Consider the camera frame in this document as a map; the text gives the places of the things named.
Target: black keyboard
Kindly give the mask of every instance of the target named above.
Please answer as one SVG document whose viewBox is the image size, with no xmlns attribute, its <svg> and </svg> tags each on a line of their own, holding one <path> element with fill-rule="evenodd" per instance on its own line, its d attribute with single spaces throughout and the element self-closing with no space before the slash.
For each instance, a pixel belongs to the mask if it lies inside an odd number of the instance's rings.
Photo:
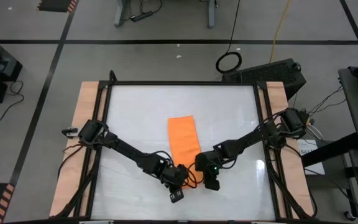
<svg viewBox="0 0 358 224">
<path fill-rule="evenodd" d="M 237 74 L 231 75 L 230 81 L 242 83 L 254 83 L 256 81 L 274 82 L 280 80 L 284 84 L 292 83 L 296 80 L 297 70 L 290 68 L 287 63 L 278 63 L 262 68 L 250 68 Z"/>
</svg>

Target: yellow cable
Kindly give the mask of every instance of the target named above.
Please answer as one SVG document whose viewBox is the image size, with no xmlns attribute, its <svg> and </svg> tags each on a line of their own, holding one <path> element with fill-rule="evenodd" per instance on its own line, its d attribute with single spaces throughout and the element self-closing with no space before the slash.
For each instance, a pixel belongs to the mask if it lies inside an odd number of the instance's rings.
<svg viewBox="0 0 358 224">
<path fill-rule="evenodd" d="M 272 53 L 270 54 L 270 60 L 268 61 L 269 63 L 272 63 L 273 60 L 273 56 L 274 56 L 274 47 L 276 45 L 276 39 L 277 39 L 277 34 L 278 31 L 281 28 L 281 25 L 283 24 L 284 21 L 284 17 L 285 17 L 285 13 L 287 12 L 288 7 L 290 6 L 291 0 L 287 0 L 287 5 L 284 8 L 283 14 L 281 15 L 281 19 L 280 19 L 280 23 L 278 23 L 278 27 L 276 30 L 276 33 L 274 34 L 274 39 L 273 39 L 273 46 L 272 46 Z"/>
</svg>

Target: white paper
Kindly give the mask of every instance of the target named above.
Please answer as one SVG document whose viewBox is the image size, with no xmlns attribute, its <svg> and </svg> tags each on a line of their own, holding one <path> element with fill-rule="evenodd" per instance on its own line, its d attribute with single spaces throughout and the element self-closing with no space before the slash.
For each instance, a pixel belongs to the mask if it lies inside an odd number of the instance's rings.
<svg viewBox="0 0 358 224">
<path fill-rule="evenodd" d="M 298 139 L 298 146 L 300 154 L 303 156 L 311 151 L 316 150 L 317 144 L 315 140 L 304 140 L 304 139 Z M 315 171 L 319 174 L 325 174 L 324 167 L 322 163 L 313 164 L 311 166 L 306 167 L 309 170 Z M 309 171 L 305 171 L 306 175 L 317 175 Z"/>
</svg>

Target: table leg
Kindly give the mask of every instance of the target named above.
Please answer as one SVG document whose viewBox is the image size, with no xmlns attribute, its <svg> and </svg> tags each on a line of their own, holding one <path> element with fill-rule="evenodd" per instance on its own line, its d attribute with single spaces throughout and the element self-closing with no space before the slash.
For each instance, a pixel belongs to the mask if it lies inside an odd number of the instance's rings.
<svg viewBox="0 0 358 224">
<path fill-rule="evenodd" d="M 122 16 L 122 12 L 124 11 L 125 5 L 127 3 L 127 0 L 117 0 L 117 12 L 116 12 L 116 18 L 114 20 L 114 25 L 116 27 L 119 27 L 122 22 L 121 22 L 121 16 Z"/>
<path fill-rule="evenodd" d="M 303 166 L 308 167 L 332 157 L 340 156 L 349 152 L 351 149 L 358 149 L 357 133 L 350 134 L 340 140 L 334 141 L 328 145 L 318 148 L 317 150 L 314 150 L 313 152 L 303 155 Z"/>
<path fill-rule="evenodd" d="M 208 2 L 208 28 L 212 29 L 215 26 L 215 0 Z"/>
<path fill-rule="evenodd" d="M 349 198 L 351 198 L 353 201 L 356 201 L 356 199 L 353 197 L 354 193 L 352 189 L 346 189 L 346 194 Z M 358 208 L 354 205 L 353 202 L 349 201 L 349 204 L 351 206 L 351 212 L 352 215 L 356 218 L 358 218 Z"/>
</svg>

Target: black cable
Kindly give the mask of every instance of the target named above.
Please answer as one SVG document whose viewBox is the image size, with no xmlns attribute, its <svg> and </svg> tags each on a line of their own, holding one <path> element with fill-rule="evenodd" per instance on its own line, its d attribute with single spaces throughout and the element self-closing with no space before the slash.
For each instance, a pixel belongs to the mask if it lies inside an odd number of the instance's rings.
<svg viewBox="0 0 358 224">
<path fill-rule="evenodd" d="M 155 152 L 152 152 L 152 153 L 145 153 L 144 155 L 139 156 L 139 157 L 148 157 L 148 156 L 151 156 L 151 155 L 154 155 L 154 154 L 158 154 L 158 153 L 162 153 L 162 154 L 167 155 L 168 158 L 166 158 L 166 160 L 168 160 L 168 161 L 171 163 L 171 165 L 174 166 L 173 159 L 172 159 L 171 155 L 168 154 L 168 153 L 165 152 L 165 151 L 155 151 Z"/>
<path fill-rule="evenodd" d="M 230 72 L 235 72 L 237 71 L 241 64 L 242 64 L 242 57 L 241 57 L 241 54 L 239 52 L 229 52 L 230 50 L 230 47 L 231 47 L 231 42 L 233 40 L 233 35 L 234 35 L 234 30 L 236 29 L 236 22 L 237 22 L 237 15 L 239 13 L 239 8 L 240 8 L 240 0 L 238 0 L 238 3 L 237 3 L 237 10 L 236 10 L 236 16 L 234 18 L 234 24 L 233 24 L 233 29 L 232 29 L 232 32 L 231 32 L 231 37 L 230 37 L 230 43 L 229 43 L 229 48 L 227 49 L 226 53 L 223 54 L 221 57 L 218 58 L 218 61 L 216 61 L 215 63 L 215 68 L 216 70 L 219 72 L 219 73 L 222 73 L 222 74 L 226 74 L 226 73 L 230 73 Z M 228 55 L 235 55 L 237 56 L 237 58 L 239 59 L 239 61 L 237 62 L 237 65 L 234 66 L 234 68 L 231 68 L 229 70 L 221 70 L 220 67 L 219 67 L 219 64 L 221 63 L 221 60 L 224 59 L 226 56 Z"/>
<path fill-rule="evenodd" d="M 194 166 L 195 165 L 195 162 L 194 163 L 192 163 L 192 164 L 190 164 L 190 166 L 189 166 L 189 168 L 188 168 L 188 170 L 190 171 L 190 168 L 192 167 L 192 166 Z M 204 181 L 204 177 L 200 180 L 200 181 L 197 181 L 197 179 L 195 178 L 195 183 L 196 184 L 200 184 L 200 183 L 202 183 L 203 181 Z"/>
<path fill-rule="evenodd" d="M 132 18 L 132 0 L 129 0 L 129 17 L 127 19 L 121 19 L 121 21 L 125 22 Z"/>
<path fill-rule="evenodd" d="M 12 89 L 12 86 L 13 86 L 15 83 L 21 83 L 21 84 L 22 84 L 18 91 L 13 91 L 13 89 Z M 13 107 L 14 105 L 16 105 L 16 104 L 18 104 L 18 103 L 20 103 L 21 101 L 24 100 L 24 96 L 23 96 L 22 94 L 20 94 L 20 92 L 21 92 L 22 89 L 23 89 L 23 86 L 24 86 L 24 83 L 23 83 L 22 81 L 16 81 L 16 82 L 11 83 L 9 89 L 11 90 L 11 92 L 13 92 L 13 94 L 5 93 L 5 95 L 8 95 L 8 96 L 17 96 L 17 95 L 19 95 L 19 96 L 21 96 L 21 99 L 20 99 L 19 101 L 15 102 L 15 103 L 11 104 L 10 106 L 8 106 L 8 107 L 6 108 L 5 112 L 4 112 L 4 113 L 2 114 L 2 116 L 0 117 L 0 121 L 5 117 L 5 114 L 7 113 L 7 111 L 9 111 L 9 109 L 11 109 L 11 107 Z"/>
<path fill-rule="evenodd" d="M 326 142 L 324 139 L 320 139 L 320 138 L 318 138 L 314 133 L 312 133 L 312 132 L 309 132 L 310 130 L 309 129 L 307 129 L 306 128 L 306 132 L 308 133 L 308 134 L 310 134 L 312 137 L 314 137 L 314 138 L 316 138 L 316 139 L 318 139 L 318 140 L 320 140 L 320 141 L 322 141 L 322 142 L 324 142 L 325 144 L 329 144 L 328 142 Z"/>
<path fill-rule="evenodd" d="M 327 108 L 330 107 L 330 106 L 340 105 L 341 103 L 344 103 L 345 101 L 346 101 L 346 99 L 342 100 L 342 101 L 339 102 L 339 103 L 334 103 L 334 104 L 331 104 L 331 105 L 327 105 L 327 106 L 324 107 L 323 109 L 315 111 L 314 114 L 315 114 L 315 113 L 318 113 L 318 112 L 320 112 L 320 111 L 323 111 L 323 110 L 327 109 Z"/>
<path fill-rule="evenodd" d="M 140 6 L 139 6 L 139 11 L 141 14 L 145 14 L 145 12 L 143 11 L 143 0 L 139 0 Z M 158 7 L 158 9 L 156 11 L 152 11 L 153 14 L 158 12 L 160 9 L 162 8 L 162 0 L 160 0 L 160 7 Z"/>
<path fill-rule="evenodd" d="M 189 180 L 186 178 L 185 183 L 182 185 L 182 187 L 187 186 L 189 184 Z"/>
<path fill-rule="evenodd" d="M 62 164 L 60 164 L 59 170 L 58 170 L 58 172 L 57 172 L 57 179 L 59 179 L 60 171 L 61 171 L 61 169 L 63 168 L 63 165 L 66 163 L 66 161 L 67 161 L 71 156 L 74 156 L 77 152 L 79 152 L 79 151 L 84 147 L 84 145 L 76 144 L 76 145 L 74 145 L 74 146 L 68 146 L 67 148 L 65 148 L 65 149 L 63 150 L 63 152 L 66 151 L 67 149 L 73 148 L 73 147 L 75 147 L 75 146 L 81 146 L 81 147 L 79 147 L 78 149 L 76 149 L 73 153 L 71 153 L 69 156 L 67 156 L 65 160 L 63 160 L 63 162 L 62 162 Z"/>
<path fill-rule="evenodd" d="M 294 151 L 300 158 L 302 158 L 302 155 L 294 147 L 292 147 L 292 146 L 290 146 L 288 144 L 286 144 L 285 146 L 289 147 L 290 149 L 292 149 L 292 151 Z"/>
<path fill-rule="evenodd" d="M 295 93 L 295 100 L 293 101 L 292 108 L 295 108 L 296 99 L 298 98 L 298 92 Z"/>
<path fill-rule="evenodd" d="M 317 144 L 313 144 L 313 143 L 310 143 L 310 142 L 308 142 L 306 139 L 304 139 L 304 138 L 302 138 L 306 143 L 308 143 L 308 144 L 312 144 L 312 145 L 314 145 L 314 146 L 317 146 Z"/>
<path fill-rule="evenodd" d="M 351 199 L 351 198 L 341 189 L 341 187 L 339 186 L 339 184 L 337 184 L 335 181 L 333 181 L 333 180 L 329 179 L 328 177 L 326 177 L 325 175 L 320 174 L 320 173 L 317 173 L 317 172 L 315 172 L 315 171 L 312 171 L 312 170 L 309 170 L 309 169 L 305 169 L 305 170 L 307 170 L 307 171 L 309 171 L 309 172 L 312 172 L 312 173 L 314 173 L 314 174 L 320 175 L 320 176 L 324 177 L 326 180 L 328 180 L 328 181 L 330 181 L 331 183 L 333 183 L 333 184 L 337 187 L 337 189 L 338 189 L 350 202 L 352 202 L 356 207 L 358 207 L 358 203 L 356 203 L 353 199 Z"/>
<path fill-rule="evenodd" d="M 68 146 L 67 148 L 63 149 L 62 152 L 65 152 L 65 151 L 67 151 L 67 149 L 71 149 L 71 148 L 74 148 L 74 147 L 77 147 L 77 146 L 82 146 L 82 144 L 75 144 L 74 146 Z"/>
<path fill-rule="evenodd" d="M 315 113 L 315 111 L 319 110 L 320 107 L 322 107 L 325 102 L 328 100 L 328 98 L 330 98 L 331 96 L 333 96 L 335 93 L 339 93 L 340 91 L 343 90 L 343 87 L 340 86 L 336 91 L 334 91 L 333 93 L 331 93 L 330 95 L 328 95 L 326 98 L 324 98 L 322 100 L 322 102 L 318 103 L 316 106 L 313 107 L 313 109 L 311 109 L 310 111 L 307 111 L 307 113 L 310 114 L 310 116 L 313 116 L 313 114 Z"/>
<path fill-rule="evenodd" d="M 187 179 L 188 179 L 188 182 L 185 183 L 185 185 L 191 187 L 192 189 L 197 188 L 196 176 L 194 175 L 194 173 L 193 173 L 192 171 L 190 171 L 189 168 L 186 168 L 186 170 L 187 170 L 187 173 L 189 173 L 189 174 L 191 174 L 191 175 L 193 176 L 194 180 L 192 180 L 192 179 L 190 178 L 190 176 L 189 176 L 189 177 L 187 178 Z M 192 181 L 192 182 L 194 183 L 194 186 L 190 185 L 190 184 L 189 184 L 189 181 Z"/>
<path fill-rule="evenodd" d="M 236 157 L 234 158 L 233 163 L 229 167 L 220 166 L 220 168 L 221 169 L 232 169 L 234 167 L 234 165 L 236 164 L 236 162 L 237 162 L 237 158 L 239 157 L 239 152 L 240 152 L 240 147 L 239 147 L 239 149 L 237 151 L 237 154 L 236 154 Z"/>
<path fill-rule="evenodd" d="M 309 188 L 308 188 L 308 190 L 309 190 L 309 195 L 310 195 L 311 201 L 313 203 L 313 207 L 314 207 L 314 212 L 311 216 L 314 218 L 317 216 L 317 212 L 318 212 L 317 203 L 316 203 L 316 200 L 314 199 L 313 195 L 311 194 L 311 191 Z"/>
<path fill-rule="evenodd" d="M 237 3 L 236 16 L 234 17 L 234 24 L 233 24 L 233 29 L 232 29 L 232 31 L 231 31 L 231 37 L 230 37 L 229 48 L 227 48 L 226 53 L 229 52 L 230 46 L 231 46 L 231 42 L 232 42 L 232 40 L 233 40 L 233 35 L 234 35 L 234 30 L 235 30 L 235 28 L 236 28 L 237 15 L 238 15 L 238 13 L 239 13 L 239 8 L 240 8 L 240 0 L 238 0 L 238 3 Z"/>
</svg>

